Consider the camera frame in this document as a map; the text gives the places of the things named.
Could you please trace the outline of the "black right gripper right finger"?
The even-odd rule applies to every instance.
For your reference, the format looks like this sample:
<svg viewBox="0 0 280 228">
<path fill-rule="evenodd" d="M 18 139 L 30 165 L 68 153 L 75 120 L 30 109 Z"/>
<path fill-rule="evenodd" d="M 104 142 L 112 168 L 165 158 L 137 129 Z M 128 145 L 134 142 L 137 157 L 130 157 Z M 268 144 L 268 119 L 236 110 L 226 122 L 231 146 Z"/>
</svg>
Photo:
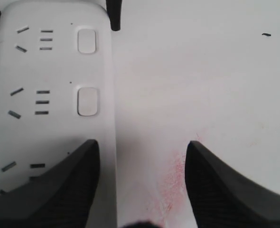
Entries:
<svg viewBox="0 0 280 228">
<path fill-rule="evenodd" d="M 185 183 L 199 228 L 280 228 L 280 195 L 246 178 L 198 141 L 187 147 Z"/>
</svg>

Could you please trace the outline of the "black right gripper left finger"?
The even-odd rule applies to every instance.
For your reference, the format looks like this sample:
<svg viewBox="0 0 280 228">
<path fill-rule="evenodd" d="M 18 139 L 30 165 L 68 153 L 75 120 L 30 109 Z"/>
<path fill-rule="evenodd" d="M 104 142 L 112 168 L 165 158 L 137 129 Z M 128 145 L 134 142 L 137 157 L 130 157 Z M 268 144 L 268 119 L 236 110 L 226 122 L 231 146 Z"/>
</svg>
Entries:
<svg viewBox="0 0 280 228">
<path fill-rule="evenodd" d="M 27 184 L 0 196 L 0 228 L 84 228 L 100 177 L 100 152 L 88 140 Z"/>
</svg>

